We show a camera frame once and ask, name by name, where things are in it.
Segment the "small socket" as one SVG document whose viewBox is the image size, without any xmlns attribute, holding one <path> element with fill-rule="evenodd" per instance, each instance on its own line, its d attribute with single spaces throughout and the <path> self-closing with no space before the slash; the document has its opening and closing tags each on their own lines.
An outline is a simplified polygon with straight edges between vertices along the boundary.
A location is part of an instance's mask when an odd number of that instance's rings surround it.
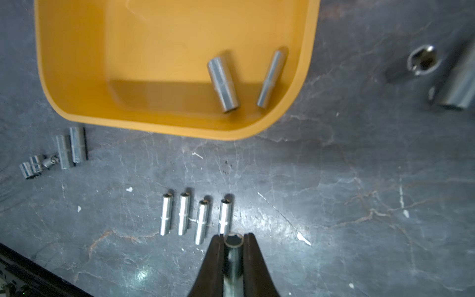
<svg viewBox="0 0 475 297">
<path fill-rule="evenodd" d="M 415 76 L 428 75 L 434 72 L 442 60 L 434 45 L 422 45 L 413 50 L 406 61 L 406 67 Z"/>
</svg>

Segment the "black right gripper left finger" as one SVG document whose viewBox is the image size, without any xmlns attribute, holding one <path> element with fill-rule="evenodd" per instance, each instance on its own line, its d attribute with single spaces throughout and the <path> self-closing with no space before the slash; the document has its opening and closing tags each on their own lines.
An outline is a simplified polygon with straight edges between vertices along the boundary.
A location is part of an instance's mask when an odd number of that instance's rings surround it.
<svg viewBox="0 0 475 297">
<path fill-rule="evenodd" d="M 224 253 L 225 244 L 223 235 L 213 236 L 188 297 L 223 296 Z"/>
</svg>

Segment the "short ringed socket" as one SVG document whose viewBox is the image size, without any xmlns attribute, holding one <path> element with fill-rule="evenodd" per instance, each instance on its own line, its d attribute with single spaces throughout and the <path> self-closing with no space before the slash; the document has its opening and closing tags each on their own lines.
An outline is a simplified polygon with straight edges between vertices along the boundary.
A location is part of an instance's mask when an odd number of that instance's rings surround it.
<svg viewBox="0 0 475 297">
<path fill-rule="evenodd" d="M 30 157 L 30 165 L 34 175 L 40 175 L 43 171 L 43 155 L 33 155 Z"/>
</svg>

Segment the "dark socket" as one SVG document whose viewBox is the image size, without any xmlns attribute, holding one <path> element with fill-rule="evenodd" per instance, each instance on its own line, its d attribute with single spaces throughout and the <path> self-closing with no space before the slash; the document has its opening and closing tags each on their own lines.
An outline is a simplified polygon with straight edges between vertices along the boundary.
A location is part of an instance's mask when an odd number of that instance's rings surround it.
<svg viewBox="0 0 475 297">
<path fill-rule="evenodd" d="M 243 297 L 243 246 L 244 237 L 237 233 L 230 233 L 224 238 L 224 297 Z"/>
</svg>

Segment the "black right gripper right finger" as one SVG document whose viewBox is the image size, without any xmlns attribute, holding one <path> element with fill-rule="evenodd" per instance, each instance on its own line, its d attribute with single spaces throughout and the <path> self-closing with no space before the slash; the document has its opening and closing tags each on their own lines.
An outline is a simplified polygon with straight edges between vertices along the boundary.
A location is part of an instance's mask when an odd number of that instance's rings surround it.
<svg viewBox="0 0 475 297">
<path fill-rule="evenodd" d="M 279 297 L 253 233 L 244 235 L 243 288 L 245 297 Z"/>
</svg>

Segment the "vertical long silver socket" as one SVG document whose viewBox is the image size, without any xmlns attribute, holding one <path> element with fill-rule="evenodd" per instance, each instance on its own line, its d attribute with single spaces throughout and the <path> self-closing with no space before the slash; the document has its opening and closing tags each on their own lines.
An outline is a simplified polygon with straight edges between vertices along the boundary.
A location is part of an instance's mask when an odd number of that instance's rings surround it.
<svg viewBox="0 0 475 297">
<path fill-rule="evenodd" d="M 74 166 L 72 160 L 72 151 L 71 151 L 71 140 L 67 135 L 57 135 L 56 136 L 56 145 L 58 150 L 58 156 L 61 168 L 63 170 L 68 170 Z"/>
</svg>

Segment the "short silver socket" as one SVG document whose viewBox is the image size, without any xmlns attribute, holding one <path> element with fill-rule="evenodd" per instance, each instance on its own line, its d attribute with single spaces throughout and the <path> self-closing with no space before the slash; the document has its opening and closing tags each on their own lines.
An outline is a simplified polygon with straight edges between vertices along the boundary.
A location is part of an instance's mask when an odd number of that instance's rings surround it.
<svg viewBox="0 0 475 297">
<path fill-rule="evenodd" d="M 50 169 L 53 166 L 57 165 L 59 163 L 59 157 L 57 155 L 50 155 L 44 158 L 42 161 L 42 166 L 45 169 Z"/>
</svg>

